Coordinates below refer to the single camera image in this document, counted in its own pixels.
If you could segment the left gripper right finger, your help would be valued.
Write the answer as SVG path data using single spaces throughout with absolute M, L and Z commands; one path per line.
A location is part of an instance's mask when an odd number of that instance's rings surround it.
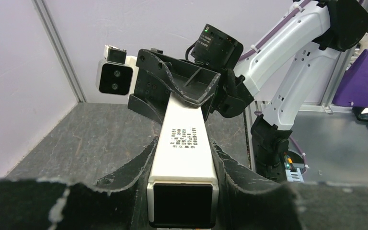
M 368 230 L 368 184 L 268 180 L 209 141 L 218 177 L 217 230 Z

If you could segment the white remote control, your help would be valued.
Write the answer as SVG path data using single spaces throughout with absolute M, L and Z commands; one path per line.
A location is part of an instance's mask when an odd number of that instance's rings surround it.
M 147 184 L 150 225 L 214 227 L 218 185 L 201 108 L 186 106 L 171 94 Z

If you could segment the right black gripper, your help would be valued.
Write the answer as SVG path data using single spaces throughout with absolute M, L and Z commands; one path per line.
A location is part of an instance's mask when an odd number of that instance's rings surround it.
M 242 52 L 242 43 L 210 24 L 186 50 L 194 61 L 175 59 L 155 48 L 141 49 L 135 94 L 129 95 L 127 107 L 162 125 L 169 97 L 175 94 L 189 107 L 201 108 L 205 120 L 214 112 L 225 118 L 238 116 L 254 100 L 245 78 L 234 72 Z

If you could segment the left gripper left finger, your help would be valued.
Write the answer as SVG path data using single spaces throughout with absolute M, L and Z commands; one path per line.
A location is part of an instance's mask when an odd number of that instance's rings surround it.
M 146 187 L 157 142 L 95 185 L 0 179 L 0 230 L 149 230 Z

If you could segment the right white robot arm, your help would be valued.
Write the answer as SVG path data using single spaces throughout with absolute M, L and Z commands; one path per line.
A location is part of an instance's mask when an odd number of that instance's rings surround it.
M 296 0 L 287 14 L 251 49 L 206 24 L 175 59 L 155 49 L 141 49 L 134 92 L 128 108 L 162 122 L 168 100 L 217 111 L 225 118 L 241 114 L 261 87 L 285 62 L 293 63 L 270 104 L 251 127 L 256 172 L 275 182 L 292 169 L 288 139 L 298 110 L 321 77 L 332 73 L 341 53 L 355 47 L 368 29 L 368 12 L 356 0 Z

